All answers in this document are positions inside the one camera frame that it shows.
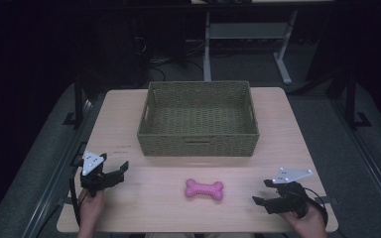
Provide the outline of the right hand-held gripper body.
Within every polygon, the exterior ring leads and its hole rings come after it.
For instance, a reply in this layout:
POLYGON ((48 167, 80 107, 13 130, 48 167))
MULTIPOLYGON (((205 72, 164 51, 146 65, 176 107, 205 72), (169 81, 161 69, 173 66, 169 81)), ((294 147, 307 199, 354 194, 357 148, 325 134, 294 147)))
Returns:
POLYGON ((268 199, 270 205, 266 206, 269 214, 295 212, 299 218, 307 214, 307 198, 303 186, 298 179, 306 178, 313 174, 312 170, 297 170, 280 168, 277 175, 272 178, 279 197, 268 199))

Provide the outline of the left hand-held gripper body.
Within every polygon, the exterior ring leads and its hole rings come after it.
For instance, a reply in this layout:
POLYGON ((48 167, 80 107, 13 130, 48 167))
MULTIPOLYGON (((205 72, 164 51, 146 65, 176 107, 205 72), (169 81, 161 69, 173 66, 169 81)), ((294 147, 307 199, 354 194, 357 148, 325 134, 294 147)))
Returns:
POLYGON ((80 175, 80 185, 82 188, 95 196, 100 190, 110 188, 124 181, 124 175, 106 174, 103 171, 104 162, 100 155, 85 151, 82 156, 82 172, 80 175))

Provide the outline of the pink bone-shaped toy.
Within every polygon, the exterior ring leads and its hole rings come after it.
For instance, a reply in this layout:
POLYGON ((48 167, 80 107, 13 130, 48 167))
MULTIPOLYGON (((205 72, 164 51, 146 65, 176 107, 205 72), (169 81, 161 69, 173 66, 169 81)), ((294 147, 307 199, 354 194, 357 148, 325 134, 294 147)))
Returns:
POLYGON ((224 185, 221 181, 216 181, 214 183, 199 183, 193 178, 189 178, 186 181, 185 196, 194 197, 198 194, 208 195, 215 200, 223 199, 223 188, 224 185))

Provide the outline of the green woven basket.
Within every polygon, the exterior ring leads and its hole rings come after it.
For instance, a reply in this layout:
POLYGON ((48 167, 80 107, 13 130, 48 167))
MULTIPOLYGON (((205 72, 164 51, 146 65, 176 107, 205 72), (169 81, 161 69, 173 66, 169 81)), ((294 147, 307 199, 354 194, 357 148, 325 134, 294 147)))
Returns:
POLYGON ((152 82, 137 132, 161 157, 250 157, 259 137, 246 81, 152 82))

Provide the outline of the person's left hand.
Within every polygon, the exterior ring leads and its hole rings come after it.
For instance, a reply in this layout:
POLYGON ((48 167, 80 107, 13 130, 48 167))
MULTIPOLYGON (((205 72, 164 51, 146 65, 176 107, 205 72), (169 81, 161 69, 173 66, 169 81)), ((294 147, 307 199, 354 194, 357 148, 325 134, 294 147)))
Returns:
POLYGON ((79 195, 79 208, 79 230, 93 232, 104 209, 104 191, 100 190, 95 196, 92 196, 88 190, 84 188, 79 195))

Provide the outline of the person's right hand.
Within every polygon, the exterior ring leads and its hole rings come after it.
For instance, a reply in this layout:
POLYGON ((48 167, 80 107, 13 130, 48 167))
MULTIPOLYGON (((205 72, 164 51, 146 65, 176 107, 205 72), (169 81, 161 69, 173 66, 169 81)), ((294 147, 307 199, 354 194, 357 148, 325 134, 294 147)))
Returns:
POLYGON ((290 212, 281 213, 301 238, 327 238, 325 224, 321 213, 313 205, 307 205, 307 214, 303 218, 297 218, 290 212))

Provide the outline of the grey metal floor rail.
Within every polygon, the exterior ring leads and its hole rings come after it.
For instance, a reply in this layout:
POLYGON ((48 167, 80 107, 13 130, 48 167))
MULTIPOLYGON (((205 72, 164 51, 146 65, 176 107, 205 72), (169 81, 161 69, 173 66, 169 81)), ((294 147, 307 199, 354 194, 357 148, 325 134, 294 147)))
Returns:
POLYGON ((85 148, 84 133, 92 108, 92 103, 86 99, 83 103, 75 105, 75 112, 66 114, 63 120, 63 127, 67 129, 65 141, 56 156, 56 165, 46 180, 22 238, 37 238, 54 212, 64 205, 65 199, 68 199, 72 165, 85 148))
POLYGON ((357 128, 345 117, 345 109, 343 108, 342 104, 335 100, 332 100, 330 104, 340 119, 341 123, 343 124, 345 131, 351 138, 352 143, 355 145, 355 148, 362 158, 366 171, 369 173, 369 176, 375 184, 376 189, 381 195, 381 170, 378 168, 363 139, 358 134, 357 128))

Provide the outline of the black metal post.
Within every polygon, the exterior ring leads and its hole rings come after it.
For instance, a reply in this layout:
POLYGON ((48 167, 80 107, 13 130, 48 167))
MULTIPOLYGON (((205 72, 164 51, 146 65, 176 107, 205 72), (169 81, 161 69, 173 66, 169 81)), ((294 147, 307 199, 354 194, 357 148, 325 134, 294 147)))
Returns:
POLYGON ((69 112, 64 120, 64 125, 71 125, 74 129, 77 129, 83 120, 83 87, 80 73, 77 74, 73 83, 74 89, 74 111, 69 112))
POLYGON ((352 130, 359 127, 370 127, 371 123, 363 112, 355 111, 356 102, 356 79, 354 73, 349 73, 349 78, 346 81, 346 96, 345 96, 345 120, 352 130))

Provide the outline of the white metal desk frame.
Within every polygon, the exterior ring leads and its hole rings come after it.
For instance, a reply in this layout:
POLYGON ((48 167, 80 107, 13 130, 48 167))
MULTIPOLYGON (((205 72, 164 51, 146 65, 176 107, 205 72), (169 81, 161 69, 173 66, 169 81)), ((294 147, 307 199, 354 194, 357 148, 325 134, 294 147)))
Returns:
POLYGON ((212 40, 281 40, 281 47, 273 53, 274 61, 285 85, 292 79, 284 62, 298 11, 292 11, 287 22, 274 23, 212 23, 210 13, 205 15, 203 80, 211 81, 210 42, 212 40))

